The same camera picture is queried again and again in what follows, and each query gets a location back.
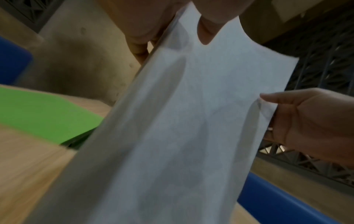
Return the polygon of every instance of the human hand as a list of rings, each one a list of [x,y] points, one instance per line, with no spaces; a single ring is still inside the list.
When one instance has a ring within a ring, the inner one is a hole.
[[[323,89],[261,94],[277,103],[264,139],[307,155],[354,166],[354,97]]]
[[[130,51],[140,64],[148,57],[148,42],[154,45],[176,12],[191,0],[98,0],[125,34]],[[193,0],[202,14],[197,33],[203,44],[241,14],[254,0]]]

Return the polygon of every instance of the green mat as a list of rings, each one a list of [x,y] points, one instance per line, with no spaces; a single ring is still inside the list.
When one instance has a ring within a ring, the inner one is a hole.
[[[94,129],[102,120],[59,96],[0,87],[0,124],[53,143]]]

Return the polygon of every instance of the black metal grate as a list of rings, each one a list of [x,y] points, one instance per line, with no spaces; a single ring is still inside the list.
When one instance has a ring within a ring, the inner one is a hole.
[[[63,0],[0,0],[0,6],[36,32]]]
[[[299,57],[285,90],[319,87],[354,96],[353,2],[302,25],[265,46]],[[346,166],[321,161],[267,141],[262,142],[258,156],[354,195],[354,170]]]

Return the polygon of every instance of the concrete floor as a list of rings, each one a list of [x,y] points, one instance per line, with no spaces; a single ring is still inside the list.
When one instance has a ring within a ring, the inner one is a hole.
[[[140,68],[123,33],[94,0],[65,1],[39,35],[21,87],[113,105]]]

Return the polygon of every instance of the black object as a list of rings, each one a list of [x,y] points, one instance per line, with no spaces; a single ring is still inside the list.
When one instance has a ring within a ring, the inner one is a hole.
[[[0,0],[0,7],[39,32],[64,0]]]
[[[299,57],[285,90],[319,87],[354,96],[354,3],[350,2],[265,44]],[[354,195],[354,170],[262,142],[258,157]]]

